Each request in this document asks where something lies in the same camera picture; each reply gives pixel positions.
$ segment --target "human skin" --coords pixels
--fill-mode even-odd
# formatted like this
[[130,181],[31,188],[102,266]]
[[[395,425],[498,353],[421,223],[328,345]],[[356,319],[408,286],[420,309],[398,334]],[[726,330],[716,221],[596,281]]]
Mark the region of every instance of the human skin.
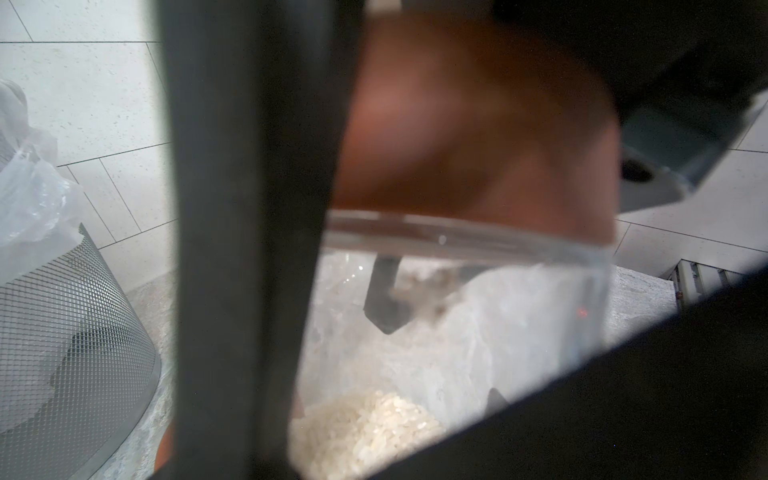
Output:
[[543,41],[439,15],[370,20],[333,207],[614,239],[620,136],[601,79]]
[[[304,405],[301,403],[299,395],[296,394],[293,397],[293,405],[290,410],[291,419],[300,419],[304,416]],[[157,447],[157,453],[154,456],[154,470],[157,471],[166,464],[170,457],[174,454],[174,442],[176,435],[176,423],[171,422],[163,433],[163,437],[160,439],[160,444]]]

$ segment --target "floor tile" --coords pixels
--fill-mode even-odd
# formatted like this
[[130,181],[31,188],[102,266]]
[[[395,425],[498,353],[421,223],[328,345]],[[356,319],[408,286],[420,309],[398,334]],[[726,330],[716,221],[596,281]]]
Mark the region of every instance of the floor tile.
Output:
[[[78,182],[72,176],[72,173],[69,171],[69,167],[58,167],[56,168],[56,171],[67,180],[71,180],[75,183]],[[88,231],[88,235],[91,236],[91,240],[94,241],[96,248],[102,248],[109,245],[110,243],[114,243],[112,234],[109,233],[109,229],[106,225],[104,225],[104,221],[101,219],[101,217],[98,216],[98,213],[96,213],[96,209],[94,209],[93,204],[88,199],[88,196],[84,193],[82,204],[82,222],[83,225],[85,225],[85,229]]]
[[618,266],[662,278],[680,260],[749,273],[768,263],[768,253],[632,225],[614,255]]
[[85,190],[115,240],[120,241],[140,232],[100,160],[72,164],[69,170]]
[[145,43],[0,44],[29,123],[58,139],[58,165],[167,141],[165,100]]
[[627,222],[616,220],[616,232],[614,235],[614,245],[612,247],[614,253],[616,253],[616,250],[618,250],[619,245],[621,244],[621,241],[624,239],[624,235],[627,234],[627,230],[629,230],[629,226],[630,224]]
[[[765,100],[768,100],[768,93],[760,94],[757,98],[757,104],[762,101],[765,105]],[[738,148],[740,150],[768,151],[768,110],[763,109],[755,123],[744,135]]]
[[731,151],[690,199],[620,220],[768,251],[768,154]]
[[177,223],[174,220],[99,250],[124,291],[176,268]]
[[156,41],[150,41],[147,43],[147,48],[149,48],[149,53],[152,55],[152,61],[157,69],[157,73],[160,75],[160,80],[167,88],[168,84],[165,79],[165,53],[163,52],[163,44]]
[[35,41],[157,40],[152,0],[13,0]]
[[[752,114],[759,114],[763,108],[765,107],[766,102],[768,102],[768,91],[764,91],[763,93],[757,95],[755,97],[754,102],[752,103],[752,108],[749,109],[749,113],[747,114],[747,117],[750,117]],[[733,142],[734,148],[741,148],[741,142],[744,140],[746,135],[752,131],[752,127],[755,124],[755,121],[752,122],[749,128],[747,128],[740,136],[739,138]],[[762,150],[762,149],[754,149],[754,148],[743,148],[742,150]]]
[[0,41],[31,41],[9,0],[0,0]]
[[142,231],[176,218],[170,144],[101,159]]

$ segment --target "white rice grain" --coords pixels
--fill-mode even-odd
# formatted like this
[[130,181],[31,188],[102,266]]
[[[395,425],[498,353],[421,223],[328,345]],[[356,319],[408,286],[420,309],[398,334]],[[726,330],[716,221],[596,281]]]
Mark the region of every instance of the white rice grain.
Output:
[[304,480],[365,478],[437,442],[445,429],[394,393],[347,395],[290,423],[288,456]]

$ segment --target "metal mesh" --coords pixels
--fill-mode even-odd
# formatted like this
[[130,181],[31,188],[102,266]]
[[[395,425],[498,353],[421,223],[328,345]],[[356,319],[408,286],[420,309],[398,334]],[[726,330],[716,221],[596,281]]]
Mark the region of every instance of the metal mesh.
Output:
[[0,285],[0,478],[83,473],[155,388],[154,346],[81,233],[69,253]]

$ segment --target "plastic bag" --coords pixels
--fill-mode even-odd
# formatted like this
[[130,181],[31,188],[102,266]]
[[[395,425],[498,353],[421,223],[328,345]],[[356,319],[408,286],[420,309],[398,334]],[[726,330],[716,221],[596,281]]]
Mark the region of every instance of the plastic bag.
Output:
[[[493,410],[492,389],[503,402],[520,399],[601,344],[607,257],[591,266],[499,263],[451,295],[440,319],[417,318],[391,335],[363,309],[375,257],[327,250],[318,261],[297,379],[305,406],[394,392],[456,430]],[[404,257],[393,290],[453,265]]]
[[[0,80],[0,285],[83,240],[80,186],[58,174],[55,160],[56,139],[29,127],[24,92]],[[32,418],[53,398],[51,375],[78,331],[77,319],[59,319],[55,329],[41,325],[34,308],[0,311],[0,433]],[[19,362],[19,353],[34,360]]]
[[56,139],[29,127],[21,88],[0,80],[0,284],[83,240],[80,186],[55,170]]

